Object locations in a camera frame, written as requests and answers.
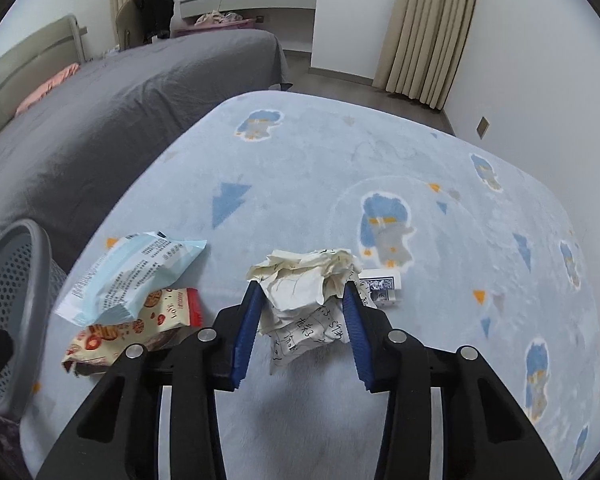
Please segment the chair with black garment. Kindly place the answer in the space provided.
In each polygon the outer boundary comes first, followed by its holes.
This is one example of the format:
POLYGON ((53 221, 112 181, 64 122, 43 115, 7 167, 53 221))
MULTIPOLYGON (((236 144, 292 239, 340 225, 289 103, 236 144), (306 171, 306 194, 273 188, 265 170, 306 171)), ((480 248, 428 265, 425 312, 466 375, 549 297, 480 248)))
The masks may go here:
POLYGON ((151 44, 171 36, 174 0, 129 0, 116 16, 116 33, 121 50, 151 44))

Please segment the white paper ball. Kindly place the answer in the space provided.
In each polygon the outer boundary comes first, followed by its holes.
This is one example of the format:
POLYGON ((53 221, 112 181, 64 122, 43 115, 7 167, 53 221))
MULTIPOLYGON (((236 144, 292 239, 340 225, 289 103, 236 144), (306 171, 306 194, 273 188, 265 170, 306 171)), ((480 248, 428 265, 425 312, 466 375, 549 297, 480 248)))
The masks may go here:
POLYGON ((270 338, 272 374, 306 352, 350 341, 341 300, 344 286, 358 284, 361 271, 358 258, 342 248, 306 254, 276 249, 249 269, 247 280, 258 282, 268 300, 259 333, 270 338))

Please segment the bed with grey sheet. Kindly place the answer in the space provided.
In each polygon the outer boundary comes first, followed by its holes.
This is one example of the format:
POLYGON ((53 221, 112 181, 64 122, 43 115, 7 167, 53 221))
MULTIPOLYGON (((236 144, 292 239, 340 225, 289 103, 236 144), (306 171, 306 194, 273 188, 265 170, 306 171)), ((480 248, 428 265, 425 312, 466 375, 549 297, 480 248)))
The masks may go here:
POLYGON ((265 30, 202 32, 85 64, 0 131, 0 235, 46 231, 68 271, 132 183, 222 102, 288 82, 265 30))

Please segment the pink clothes pile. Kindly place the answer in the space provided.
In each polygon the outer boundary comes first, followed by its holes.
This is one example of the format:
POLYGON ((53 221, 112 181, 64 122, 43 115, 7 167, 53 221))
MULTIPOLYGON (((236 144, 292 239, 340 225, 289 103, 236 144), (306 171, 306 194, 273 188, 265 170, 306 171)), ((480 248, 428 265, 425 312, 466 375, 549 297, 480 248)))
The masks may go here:
POLYGON ((195 22, 196 26, 225 25, 242 21, 242 16, 235 12, 220 12, 213 10, 202 14, 195 22))

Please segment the white blue plastic wrapper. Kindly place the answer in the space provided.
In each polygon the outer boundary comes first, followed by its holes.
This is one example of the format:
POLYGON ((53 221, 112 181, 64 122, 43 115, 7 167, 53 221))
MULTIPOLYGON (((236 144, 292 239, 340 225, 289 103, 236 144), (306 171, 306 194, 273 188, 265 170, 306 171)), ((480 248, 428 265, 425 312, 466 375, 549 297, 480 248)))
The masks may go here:
POLYGON ((146 297, 172 286, 206 246, 158 232, 123 237, 73 284, 56 313, 79 327, 132 322, 146 297))

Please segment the purple fluffy blanket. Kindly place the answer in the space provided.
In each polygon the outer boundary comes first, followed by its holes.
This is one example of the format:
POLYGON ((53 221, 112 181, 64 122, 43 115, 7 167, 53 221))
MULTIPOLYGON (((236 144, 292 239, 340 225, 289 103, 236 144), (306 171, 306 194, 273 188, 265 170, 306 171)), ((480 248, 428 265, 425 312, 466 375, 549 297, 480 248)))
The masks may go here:
POLYGON ((19 425, 0 416, 0 479, 32 480, 20 446, 19 425))

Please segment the beige curtain right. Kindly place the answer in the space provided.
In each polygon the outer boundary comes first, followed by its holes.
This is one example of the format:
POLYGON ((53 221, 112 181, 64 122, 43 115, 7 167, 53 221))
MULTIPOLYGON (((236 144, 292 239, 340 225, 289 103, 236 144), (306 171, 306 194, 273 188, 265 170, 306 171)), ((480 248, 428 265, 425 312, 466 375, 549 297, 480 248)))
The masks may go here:
POLYGON ((477 0, 394 0, 373 86, 442 110, 477 0))

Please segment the wall socket plate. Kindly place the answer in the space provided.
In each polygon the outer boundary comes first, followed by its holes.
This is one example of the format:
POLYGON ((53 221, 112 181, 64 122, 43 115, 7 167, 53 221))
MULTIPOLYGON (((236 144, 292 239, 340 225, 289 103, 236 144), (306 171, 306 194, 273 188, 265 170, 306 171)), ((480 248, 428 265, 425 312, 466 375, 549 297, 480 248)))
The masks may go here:
POLYGON ((480 139, 482 139, 484 137, 484 135, 488 131, 489 127, 490 127, 490 122, 484 116, 482 116, 480 119, 480 122, 478 123, 478 126, 476 128, 476 131, 477 131, 480 139))

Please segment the pink pillow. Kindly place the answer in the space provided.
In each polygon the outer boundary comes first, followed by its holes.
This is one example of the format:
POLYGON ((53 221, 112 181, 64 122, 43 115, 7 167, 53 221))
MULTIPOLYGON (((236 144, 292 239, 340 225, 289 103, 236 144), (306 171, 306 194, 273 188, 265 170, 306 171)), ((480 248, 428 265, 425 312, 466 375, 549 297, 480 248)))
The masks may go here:
POLYGON ((34 89, 23 101, 18 105, 15 111, 15 115, 19 116, 26 112, 29 108, 35 105, 37 102, 40 102, 43 98, 45 98, 52 90, 59 87, 63 84, 68 78, 75 75, 81 68, 79 63, 72 63, 54 76, 51 76, 50 79, 42 82, 38 86, 38 88, 34 89))

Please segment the white window desk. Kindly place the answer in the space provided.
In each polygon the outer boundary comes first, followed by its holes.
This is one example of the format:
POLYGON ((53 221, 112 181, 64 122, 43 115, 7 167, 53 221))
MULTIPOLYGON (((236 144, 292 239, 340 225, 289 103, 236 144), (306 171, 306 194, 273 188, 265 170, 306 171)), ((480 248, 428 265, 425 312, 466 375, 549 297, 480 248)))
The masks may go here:
POLYGON ((184 0, 181 17, 193 20, 213 10, 252 18, 254 27, 272 32, 287 51, 313 50, 316 0, 184 0))

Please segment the beige padded headboard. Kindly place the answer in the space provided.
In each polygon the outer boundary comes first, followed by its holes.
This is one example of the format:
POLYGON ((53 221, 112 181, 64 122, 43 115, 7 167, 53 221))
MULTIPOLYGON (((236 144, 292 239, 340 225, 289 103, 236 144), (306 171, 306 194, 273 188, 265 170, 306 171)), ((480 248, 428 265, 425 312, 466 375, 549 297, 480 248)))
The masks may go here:
POLYGON ((80 28, 67 14, 27 36, 0 57, 0 131, 20 103, 63 68, 85 62, 80 28))

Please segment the red cream snack wrapper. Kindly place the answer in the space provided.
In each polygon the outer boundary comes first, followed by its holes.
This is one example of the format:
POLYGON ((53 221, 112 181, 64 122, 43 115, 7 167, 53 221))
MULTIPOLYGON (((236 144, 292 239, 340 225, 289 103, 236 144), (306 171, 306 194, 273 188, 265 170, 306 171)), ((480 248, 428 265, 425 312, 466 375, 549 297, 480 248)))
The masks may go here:
POLYGON ((61 365, 76 376, 103 373, 131 344, 156 350, 182 328, 202 325, 196 288, 160 289, 145 299, 138 318, 118 325, 90 325, 71 341, 61 365))

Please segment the grey perforated trash bin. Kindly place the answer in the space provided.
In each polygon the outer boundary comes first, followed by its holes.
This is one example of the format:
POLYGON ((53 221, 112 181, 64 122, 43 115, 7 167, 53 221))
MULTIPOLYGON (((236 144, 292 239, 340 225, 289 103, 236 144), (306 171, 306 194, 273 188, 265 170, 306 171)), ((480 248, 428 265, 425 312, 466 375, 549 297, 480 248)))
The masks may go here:
POLYGON ((0 374, 0 416, 21 419, 38 377, 50 311, 67 274, 36 222, 13 223, 0 238, 0 330, 14 353, 0 374))

